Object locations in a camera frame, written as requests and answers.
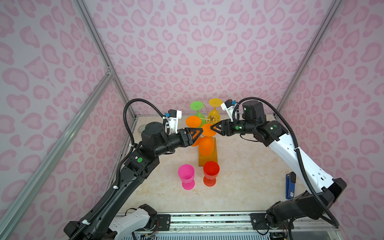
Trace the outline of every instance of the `beige table surface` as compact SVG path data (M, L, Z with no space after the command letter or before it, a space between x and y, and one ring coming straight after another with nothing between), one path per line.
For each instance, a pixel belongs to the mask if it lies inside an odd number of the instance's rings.
M179 128L186 127L184 116ZM134 130L135 142L141 140L140 126L162 122L160 117L141 116ZM178 148L171 155L160 156L160 164L128 198L119 213L128 208L149 204L158 212L213 212L266 210L285 200L285 175L288 165L270 148L250 142L238 134L226 137L216 134L220 173L216 185L203 183L203 168L198 166L198 147ZM183 164L195 168L195 187L184 190L177 170ZM295 194L305 191L296 179Z

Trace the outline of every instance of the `pink cup base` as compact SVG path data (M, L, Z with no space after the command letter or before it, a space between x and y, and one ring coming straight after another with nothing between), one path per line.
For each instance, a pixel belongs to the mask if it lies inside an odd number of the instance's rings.
M191 190L195 187L195 180L192 180L190 183L182 183L182 186L185 190Z

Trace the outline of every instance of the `blue stapler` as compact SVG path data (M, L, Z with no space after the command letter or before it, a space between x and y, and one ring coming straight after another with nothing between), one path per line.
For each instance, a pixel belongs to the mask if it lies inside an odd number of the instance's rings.
M290 172L285 176L285 198L292 199L295 196L296 174Z

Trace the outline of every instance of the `pink patterned wall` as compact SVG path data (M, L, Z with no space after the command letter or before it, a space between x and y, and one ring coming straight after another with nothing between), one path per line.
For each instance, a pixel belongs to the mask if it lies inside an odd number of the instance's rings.
M328 0L86 0L130 98L193 113L212 97L275 106ZM154 114L135 103L136 114Z
M301 148L347 189L346 240L384 239L384 2L347 0L284 107Z
M71 0L0 3L0 217L106 69Z
M110 83L10 239L68 238L64 226L88 213L107 187L126 135L123 107Z

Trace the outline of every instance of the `wooden base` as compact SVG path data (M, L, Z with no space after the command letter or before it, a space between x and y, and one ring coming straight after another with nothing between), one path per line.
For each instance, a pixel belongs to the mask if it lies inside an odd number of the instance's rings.
M217 147L216 147L216 138L214 137L214 151L211 155L204 156L199 153L199 167L204 166L206 162L214 161L217 162Z

